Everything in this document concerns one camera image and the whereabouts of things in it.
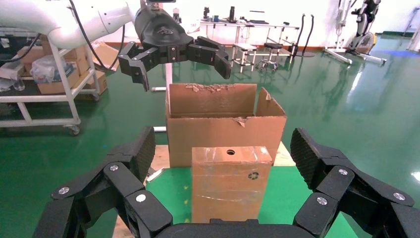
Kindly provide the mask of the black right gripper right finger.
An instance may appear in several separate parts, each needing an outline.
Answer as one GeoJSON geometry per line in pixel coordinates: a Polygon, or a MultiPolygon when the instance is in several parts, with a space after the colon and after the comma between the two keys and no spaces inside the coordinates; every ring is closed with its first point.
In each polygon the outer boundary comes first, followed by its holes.
{"type": "Polygon", "coordinates": [[[339,213],[374,238],[417,238],[420,211],[403,191],[359,170],[339,149],[318,144],[294,129],[290,155],[312,194],[293,225],[323,238],[339,213]]]}

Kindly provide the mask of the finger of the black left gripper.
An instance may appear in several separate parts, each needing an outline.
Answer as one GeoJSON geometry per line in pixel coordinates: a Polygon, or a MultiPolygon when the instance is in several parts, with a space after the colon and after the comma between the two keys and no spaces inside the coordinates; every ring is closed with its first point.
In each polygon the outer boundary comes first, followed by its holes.
{"type": "Polygon", "coordinates": [[[142,84],[147,92],[150,89],[147,72],[159,64],[159,50],[145,49],[135,42],[129,42],[118,55],[120,70],[129,75],[133,83],[142,84]]]}
{"type": "Polygon", "coordinates": [[[188,45],[188,60],[211,65],[224,78],[231,75],[231,63],[225,46],[206,37],[199,36],[188,45]]]}

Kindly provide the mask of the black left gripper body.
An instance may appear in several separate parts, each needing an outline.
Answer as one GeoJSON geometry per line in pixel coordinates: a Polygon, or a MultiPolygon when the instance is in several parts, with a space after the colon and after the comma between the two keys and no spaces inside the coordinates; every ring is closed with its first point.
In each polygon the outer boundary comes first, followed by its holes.
{"type": "Polygon", "coordinates": [[[187,48],[194,38],[163,9],[148,6],[141,9],[134,26],[144,50],[153,56],[155,63],[188,60],[187,48]]]}

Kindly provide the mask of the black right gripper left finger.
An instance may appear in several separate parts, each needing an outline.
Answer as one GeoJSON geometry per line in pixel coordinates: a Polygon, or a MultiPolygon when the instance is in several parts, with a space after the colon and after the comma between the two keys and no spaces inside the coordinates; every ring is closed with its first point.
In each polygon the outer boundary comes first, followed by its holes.
{"type": "Polygon", "coordinates": [[[112,148],[94,169],[51,194],[35,238],[84,238],[100,216],[118,212],[133,236],[155,238],[172,225],[172,215],[144,186],[156,149],[151,126],[132,142],[112,148]]]}

